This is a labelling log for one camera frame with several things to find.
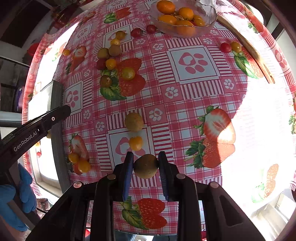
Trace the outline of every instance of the bowl rim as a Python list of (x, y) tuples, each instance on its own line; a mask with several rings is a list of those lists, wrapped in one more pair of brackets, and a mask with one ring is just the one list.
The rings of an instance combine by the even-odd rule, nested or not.
[(165, 24), (167, 24), (167, 25), (171, 25), (171, 26), (187, 26), (187, 27), (194, 27), (194, 28), (205, 28), (205, 27), (208, 27), (208, 26), (212, 25), (214, 22), (217, 21), (217, 19), (218, 19), (218, 14), (217, 14), (216, 9), (215, 9), (214, 7), (212, 7), (212, 6), (210, 6), (210, 5), (202, 4), (202, 3), (200, 3), (200, 2), (196, 2), (195, 5), (196, 5), (196, 4), (203, 5), (203, 6), (207, 6), (207, 7), (211, 7), (212, 9), (214, 9), (214, 11), (215, 11), (215, 13), (216, 13), (216, 18), (215, 18), (215, 20), (214, 20), (213, 22), (211, 22), (210, 24), (205, 25), (205, 26), (201, 26), (201, 27), (200, 27), (200, 26), (189, 26), (189, 25), (173, 25), (173, 24), (166, 23), (166, 22), (164, 22), (164, 21), (160, 21), (160, 20), (158, 20), (157, 18), (154, 18), (153, 16), (151, 16), (151, 14), (150, 14), (151, 7), (150, 7), (149, 15), (150, 15), (150, 17), (154, 18), (156, 21), (163, 22), (163, 23), (165, 23)]

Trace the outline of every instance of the plaid pattern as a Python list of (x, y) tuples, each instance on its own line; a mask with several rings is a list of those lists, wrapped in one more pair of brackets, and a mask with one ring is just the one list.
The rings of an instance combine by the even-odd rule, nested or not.
[[(52, 36), (45, 35), (28, 74), (22, 121), (23, 123), (27, 121), (28, 94), (33, 92), (34, 84), (38, 82), (36, 80), (38, 67), (45, 63), (47, 58), (45, 56), (42, 58), (38, 54), (39, 50), (46, 48), (50, 42), (61, 42), (61, 44), (67, 42), (66, 48), (72, 50), (84, 45), (87, 49), (85, 60), (69, 75), (66, 75), (65, 68), (70, 62), (70, 56), (60, 56), (57, 66), (49, 62), (47, 67), (56, 70), (49, 78), (54, 77), (64, 85), (64, 101), (66, 102), (70, 92), (76, 99), (70, 103), (71, 116), (64, 121), (62, 131), (64, 151), (66, 154), (69, 153), (68, 144), (72, 133), (82, 136), (89, 151), (91, 170), (80, 176), (69, 173), (71, 182), (95, 182), (111, 173), (114, 166), (121, 163), (128, 151), (126, 140), (129, 134), (124, 128), (124, 118), (129, 112), (137, 112), (144, 120), (141, 136), (143, 136), (145, 147), (141, 150), (141, 154), (135, 153), (135, 159), (145, 153), (157, 156), (164, 150), (168, 160), (176, 164), (181, 173), (205, 184), (211, 181), (222, 184), (223, 173), (223, 187), (227, 188), (229, 177), (234, 177), (233, 173), (240, 172), (243, 176), (250, 172), (245, 165), (240, 166), (241, 163), (248, 163), (250, 160), (259, 163), (264, 159), (261, 158), (262, 152), (274, 152), (274, 149), (270, 151), (267, 146), (262, 145), (261, 137), (258, 137), (265, 136), (264, 141), (267, 142), (274, 140), (271, 134), (261, 133), (264, 128), (260, 120), (276, 112), (277, 117), (274, 116), (272, 121), (276, 122), (274, 126), (277, 126), (277, 134), (281, 136), (280, 133), (285, 133), (287, 120), (278, 117), (287, 115), (286, 109), (281, 106), (291, 103), (292, 93), (295, 91), (294, 76), (268, 30), (264, 28), (263, 33), (256, 34), (248, 28), (249, 21), (245, 18), (243, 6), (239, 1), (219, 0), (220, 5), (229, 6), (231, 11), (219, 14), (226, 17), (262, 54), (266, 65), (275, 76), (275, 85), (268, 84), (265, 78), (256, 80), (247, 77), (236, 65), (233, 53), (220, 51), (221, 43), (238, 40), (219, 23), (215, 23), (210, 33), (199, 38), (179, 39), (162, 33), (146, 34), (145, 26), (152, 23), (149, 17), (152, 3), (153, 1), (148, 0), (103, 1), (80, 14), (70, 26), (62, 28)], [(103, 23), (106, 14), (125, 7), (130, 8), (130, 15), (110, 24)], [(77, 24), (92, 11), (96, 12), (93, 18), (82, 25)], [(133, 28), (141, 28), (144, 34), (137, 39), (127, 35), (120, 45), (122, 54), (115, 59), (120, 62), (127, 58), (140, 58), (142, 66), (139, 74), (145, 78), (146, 85), (140, 93), (126, 100), (111, 102), (100, 94), (101, 73), (95, 68), (96, 54), (100, 48), (109, 47), (109, 42), (114, 38), (116, 31), (122, 30), (130, 34)], [(205, 66), (202, 63), (205, 64), (206, 61), (206, 71), (191, 73), (194, 77), (188, 77), (188, 73), (184, 75), (184, 69), (180, 70), (182, 66), (175, 62), (179, 58), (177, 56), (181, 56), (182, 53), (192, 55), (198, 53), (194, 58), (191, 55), (197, 63), (196, 66), (192, 66), (200, 70), (200, 67)], [(188, 66), (186, 61), (190, 59), (185, 59), (184, 65)], [(46, 85), (46, 81), (41, 80), (42, 87)], [(223, 169), (220, 166), (213, 169), (195, 169), (186, 166), (184, 162), (185, 152), (190, 147), (190, 142), (204, 138), (197, 129), (193, 128), (193, 125), (199, 123), (198, 117), (205, 114), (205, 108), (209, 105), (219, 106), (228, 113), (237, 134), (236, 151), (222, 164)], [(259, 105), (264, 106), (261, 112), (257, 108)], [(270, 162), (273, 164), (274, 161), (274, 157), (270, 156)], [(25, 164), (31, 172), (27, 155), (25, 155)], [(239, 206), (250, 207), (252, 203), (245, 201), (250, 197), (245, 197), (242, 192), (239, 192), (247, 184), (236, 182), (236, 179), (232, 179), (231, 183), (233, 188), (226, 191)], [(134, 203), (148, 197), (164, 201), (159, 172), (148, 180), (139, 179), (133, 174), (130, 195)], [(123, 219), (122, 206), (115, 203), (115, 228), (125, 232), (151, 235), (176, 233), (178, 203), (164, 202), (165, 210), (161, 215), (168, 222), (165, 227), (147, 231), (134, 228)], [(89, 221), (91, 213), (92, 203), (89, 207)]]

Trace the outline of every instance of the clear glass fruit bowl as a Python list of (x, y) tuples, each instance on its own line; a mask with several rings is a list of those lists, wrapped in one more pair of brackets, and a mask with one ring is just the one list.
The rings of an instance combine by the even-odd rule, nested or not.
[(217, 13), (215, 8), (213, 8), (212, 6), (203, 5), (193, 0), (172, 0), (171, 2), (175, 4), (176, 11), (178, 11), (181, 7), (191, 8), (194, 12), (194, 15), (201, 16), (206, 25), (203, 27), (186, 25), (176, 26), (165, 23), (163, 21), (159, 21), (158, 17), (163, 15), (163, 13), (158, 11), (156, 7), (157, 2), (155, 2), (151, 5), (149, 14), (153, 24), (161, 32), (179, 38), (195, 38), (208, 34), (213, 28), (217, 20)]

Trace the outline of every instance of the bowl of oranges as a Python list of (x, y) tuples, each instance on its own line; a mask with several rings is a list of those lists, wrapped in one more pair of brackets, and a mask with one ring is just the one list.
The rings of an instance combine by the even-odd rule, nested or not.
[(195, 38), (210, 32), (217, 20), (217, 13), (212, 6), (192, 0), (161, 0), (151, 5), (150, 17), (165, 34)]

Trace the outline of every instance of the table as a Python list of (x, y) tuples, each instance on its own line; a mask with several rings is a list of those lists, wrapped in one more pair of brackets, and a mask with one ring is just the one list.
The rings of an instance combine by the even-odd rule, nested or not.
[[(287, 60), (268, 30), (249, 16), (255, 25), (250, 23), (239, 1), (219, 1), (229, 7), (229, 12), (219, 14), (226, 17), (263, 56), (275, 77), (275, 84), (267, 83), (247, 52), (244, 54), (252, 66), (250, 71), (238, 67), (233, 53), (220, 51), (222, 42), (237, 39), (219, 23), (209, 34), (199, 38), (179, 39), (146, 32), (139, 38), (132, 38), (132, 29), (144, 30), (151, 23), (149, 8), (153, 2), (105, 0), (80, 14), (56, 34), (46, 34), (29, 70), (22, 121), (27, 121), (28, 95), (37, 93), (52, 79), (61, 82), (65, 89), (64, 103), (72, 109), (62, 132), (65, 153), (70, 152), (68, 145), (72, 134), (78, 134), (84, 140), (91, 163), (88, 173), (69, 173), (70, 179), (90, 183), (111, 173), (130, 150), (128, 139), (131, 133), (124, 126), (124, 117), (129, 112), (137, 112), (144, 120), (144, 128), (137, 134), (143, 138), (144, 145), (140, 151), (134, 152), (135, 159), (145, 153), (157, 156), (160, 151), (165, 151), (179, 172), (205, 184), (218, 182), (250, 216), (289, 186), (296, 168), (293, 163), (295, 136), (291, 134), (295, 122), (292, 99), (296, 88)], [(110, 22), (111, 15), (107, 16), (108, 21), (106, 15), (111, 12), (119, 19), (104, 23)], [(100, 92), (101, 72), (95, 67), (96, 54), (100, 48), (110, 46), (110, 40), (118, 30), (127, 33), (120, 45), (122, 53), (116, 57), (118, 64), (128, 58), (140, 59), (138, 74), (146, 83), (135, 95), (110, 101)], [(64, 48), (75, 50), (81, 46), (86, 48), (85, 56), (78, 67), (67, 74), (71, 56), (63, 56), (61, 52)], [(215, 137), (215, 133), (210, 132), (213, 130), (209, 128), (210, 124), (208, 127), (205, 124), (203, 130), (198, 127), (205, 114), (208, 114), (206, 119), (212, 116), (212, 120), (231, 118), (233, 127), (229, 126), (225, 132), (227, 135), (222, 138), (222, 142), (228, 144), (208, 141)], [(202, 157), (204, 165), (213, 168), (189, 166), (193, 159), (184, 160), (194, 151), (188, 149), (194, 144), (199, 145), (194, 140), (204, 138), (204, 146), (201, 145), (206, 147)], [(216, 151), (207, 157), (206, 150), (210, 145), (214, 145)], [(213, 163), (217, 158), (219, 161), (218, 156), (226, 159), (221, 165)], [(30, 171), (27, 155), (25, 163)], [(136, 228), (123, 218), (122, 204), (116, 203), (115, 229), (151, 235), (177, 232), (178, 205), (164, 200), (159, 172), (145, 180), (133, 174), (130, 196), (133, 204), (139, 204), (143, 198), (162, 201), (165, 208), (160, 215), (167, 224), (159, 229), (145, 229), (143, 222), (146, 221), (143, 221), (136, 224)]]

